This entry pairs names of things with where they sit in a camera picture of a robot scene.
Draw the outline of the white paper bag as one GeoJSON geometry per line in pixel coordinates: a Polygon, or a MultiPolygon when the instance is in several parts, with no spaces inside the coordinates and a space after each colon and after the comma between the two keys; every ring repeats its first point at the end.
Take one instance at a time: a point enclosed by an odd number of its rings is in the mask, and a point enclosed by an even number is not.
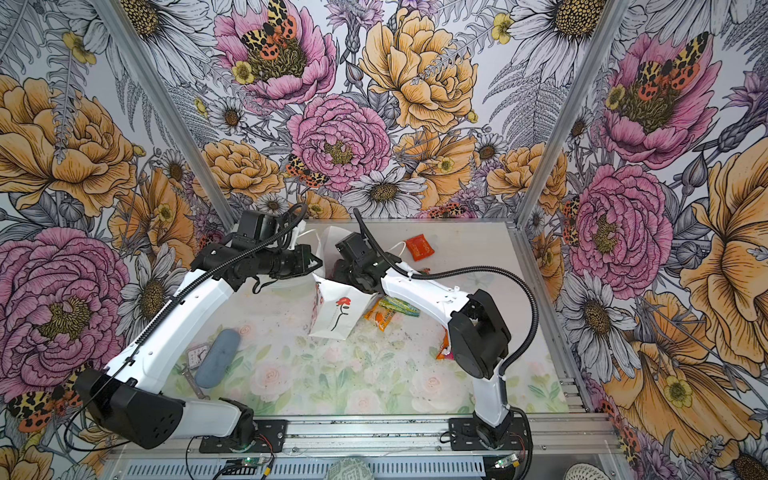
{"type": "Polygon", "coordinates": [[[346,340],[358,320],[374,305],[380,294],[364,293],[349,280],[334,280],[336,263],[342,259],[336,244],[351,231],[331,225],[319,231],[316,256],[323,266],[312,273],[315,280],[315,300],[309,336],[346,340]]]}

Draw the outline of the small red sachet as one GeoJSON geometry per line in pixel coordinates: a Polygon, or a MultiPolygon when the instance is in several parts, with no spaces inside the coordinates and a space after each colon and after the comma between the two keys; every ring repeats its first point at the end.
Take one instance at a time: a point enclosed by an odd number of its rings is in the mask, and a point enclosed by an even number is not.
{"type": "Polygon", "coordinates": [[[423,234],[407,239],[405,245],[414,261],[424,260],[435,253],[435,250],[423,234]]]}

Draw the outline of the red orange snack packet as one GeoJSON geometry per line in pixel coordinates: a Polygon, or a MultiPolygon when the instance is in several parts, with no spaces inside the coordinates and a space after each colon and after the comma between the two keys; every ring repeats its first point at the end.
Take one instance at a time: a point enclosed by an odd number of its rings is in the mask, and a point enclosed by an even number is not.
{"type": "Polygon", "coordinates": [[[435,358],[437,360],[453,360],[454,359],[454,354],[453,354],[453,351],[451,350],[449,332],[447,330],[444,331],[443,340],[435,358]]]}

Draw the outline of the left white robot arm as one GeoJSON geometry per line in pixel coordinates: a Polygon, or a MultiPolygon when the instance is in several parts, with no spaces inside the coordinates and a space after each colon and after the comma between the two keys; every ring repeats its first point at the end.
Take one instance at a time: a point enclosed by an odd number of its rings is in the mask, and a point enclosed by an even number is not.
{"type": "Polygon", "coordinates": [[[305,203],[278,217],[244,213],[235,232],[199,252],[177,291],[123,351],[79,375],[74,390],[99,427],[144,449],[200,437],[225,439],[237,450],[252,445],[252,408],[230,399],[176,399],[162,388],[197,332],[247,280],[300,278],[321,266],[310,246],[296,241],[307,213],[305,203]]]}

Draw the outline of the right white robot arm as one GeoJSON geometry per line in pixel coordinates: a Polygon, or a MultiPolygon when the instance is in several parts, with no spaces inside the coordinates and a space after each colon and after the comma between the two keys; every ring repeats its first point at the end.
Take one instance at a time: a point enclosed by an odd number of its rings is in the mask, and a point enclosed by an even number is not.
{"type": "Polygon", "coordinates": [[[458,366],[473,378],[476,438],[496,450],[511,432],[515,418],[524,412],[507,398],[507,369],[532,345],[539,328],[539,305],[528,284],[518,275],[497,266],[461,267],[422,274],[399,257],[385,251],[355,208],[359,231],[336,244],[341,254],[339,277],[365,293],[401,300],[438,321],[448,333],[449,348],[458,366]],[[509,350],[511,332],[490,293],[466,293],[441,284],[441,279],[469,273],[491,273],[514,282],[530,305],[530,325],[520,346],[509,350]]]}

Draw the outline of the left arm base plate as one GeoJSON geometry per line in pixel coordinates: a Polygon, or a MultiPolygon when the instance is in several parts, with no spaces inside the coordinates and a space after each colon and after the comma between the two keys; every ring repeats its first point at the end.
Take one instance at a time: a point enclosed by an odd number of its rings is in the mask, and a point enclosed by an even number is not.
{"type": "Polygon", "coordinates": [[[287,436],[289,422],[282,419],[251,420],[238,425],[227,437],[204,437],[199,446],[202,454],[280,453],[287,436]]]}

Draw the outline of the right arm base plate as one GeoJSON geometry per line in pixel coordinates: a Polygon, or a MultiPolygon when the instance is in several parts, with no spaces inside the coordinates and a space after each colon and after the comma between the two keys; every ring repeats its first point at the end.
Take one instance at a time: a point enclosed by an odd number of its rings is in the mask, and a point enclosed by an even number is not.
{"type": "Polygon", "coordinates": [[[485,424],[478,417],[455,417],[448,421],[453,451],[530,451],[529,425],[520,416],[510,415],[499,426],[485,424]]]}

